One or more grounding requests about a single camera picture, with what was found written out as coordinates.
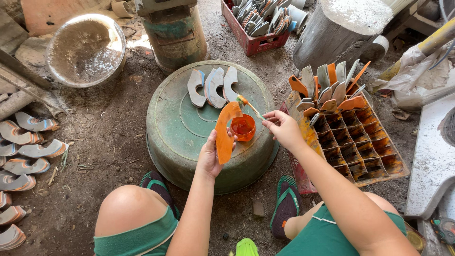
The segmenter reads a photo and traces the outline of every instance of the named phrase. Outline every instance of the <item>flip-flop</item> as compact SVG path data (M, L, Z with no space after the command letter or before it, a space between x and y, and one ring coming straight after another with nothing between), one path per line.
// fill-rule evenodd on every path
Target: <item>flip-flop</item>
M281 193L281 184L283 182L285 182L285 181L289 184L289 187L283 193ZM277 186L277 206L275 207L275 211L273 212L272 219L270 220L270 225L269 225L270 230L272 230L272 222L273 222L273 219L275 218L275 215L277 213L278 206L286 198L286 196L288 194L291 194L291 196L293 198L293 201L294 201L294 204L295 204L295 208L297 208L297 214L299 213L300 209L299 209L299 206L298 206L298 203L297 203L298 202L297 201L297 196L294 193L294 191L292 191L291 186L294 186L294 187L297 188L297 184L295 183L294 178L289 176L289 175L281 176L280 180L278 181L278 186Z
M235 256L259 256L258 248L249 238L243 238L237 243Z
M142 179L141 179L141 187L142 187L142 184L144 183L144 180L145 179L149 179L149 183L147 184L147 187L145 187L146 189L151 189L152 185L153 184L157 184L163 188L166 189L167 193L169 193L169 190L167 189L166 185L164 184L161 176L156 172L156 171L150 171L148 173L146 173ZM173 208L175 209L175 214L176 214L176 219L178 220L180 218L180 212L178 211L178 208L175 204L173 204Z

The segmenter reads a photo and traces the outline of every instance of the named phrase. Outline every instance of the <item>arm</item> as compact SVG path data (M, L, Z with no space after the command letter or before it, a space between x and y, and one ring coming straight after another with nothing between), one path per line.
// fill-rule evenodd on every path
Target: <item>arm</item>
M216 156L216 130L212 130L202 146L191 183L185 210L171 240L166 256L200 256L208 254L210 218L215 178L223 165Z
M360 255L419 255L379 206L306 144L292 117L278 110L264 117L270 119L262 124L302 165L340 230Z

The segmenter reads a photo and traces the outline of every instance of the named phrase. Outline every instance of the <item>hand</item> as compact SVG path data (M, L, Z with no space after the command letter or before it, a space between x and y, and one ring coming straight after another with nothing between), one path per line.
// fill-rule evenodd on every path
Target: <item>hand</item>
M232 137L229 127L226 127L226 132ZM210 178L215 178L223 168L223 164L218 161L217 146L216 146L217 131L212 130L207 138L207 142L202 146L199 158L197 160L196 171L201 170L208 174ZM234 136L234 143L232 144L232 150L234 151L236 146L237 136Z
M270 119L268 121L262 121L262 125L270 130L269 133L274 135L274 140L277 139L289 151L293 152L306 145L302 137L302 132L294 118L279 110L268 112L263 117Z

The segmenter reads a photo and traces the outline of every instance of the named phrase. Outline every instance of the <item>small orange cup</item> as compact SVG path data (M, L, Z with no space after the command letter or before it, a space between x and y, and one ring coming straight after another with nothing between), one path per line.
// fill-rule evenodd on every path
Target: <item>small orange cup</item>
M241 118L232 119L231 132L237 135L238 141L250 141L256 132L256 123L251 116L243 114Z

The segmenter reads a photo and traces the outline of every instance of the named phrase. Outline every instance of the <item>pile of foam pieces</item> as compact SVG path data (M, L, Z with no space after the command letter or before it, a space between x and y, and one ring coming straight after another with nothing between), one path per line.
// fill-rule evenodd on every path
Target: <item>pile of foam pieces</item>
M332 114L335 111L347 111L353 108L363 108L365 101L360 95L365 85L352 91L359 80L368 62L362 70L352 78L359 60L352 65L349 73L346 73L346 62L341 62L335 67L335 63L318 67L317 75L313 76L311 66L302 70L302 77L292 75L289 84L292 90L303 94L302 100L297 105L297 110L303 111L304 117L312 117L310 126L314 125L320 116Z
M46 148L39 145L44 138L41 131L54 130L54 119L39 120L24 112L15 114L16 123L6 120L0 123L0 226L9 225L0 233L0 251L20 246L26 236L14 223L26 214L21 206L12 206L11 194L6 192L32 189L36 179L32 174L47 171L47 159L63 154L68 144L54 139Z
M231 88L232 84L237 83L237 69L229 67L224 75L222 68L212 69L207 76L205 83L204 73L200 70L193 69L190 79L188 80L188 93L191 102L197 108L202 108L207 102L210 106L221 109L224 104L236 101L237 93ZM197 93L196 89L204 87L204 96ZM217 88L223 87L223 97L217 93Z
M246 34L251 37L292 31L297 22L289 15L291 1L277 0L233 0L232 13L237 18ZM272 21L265 19L272 16Z

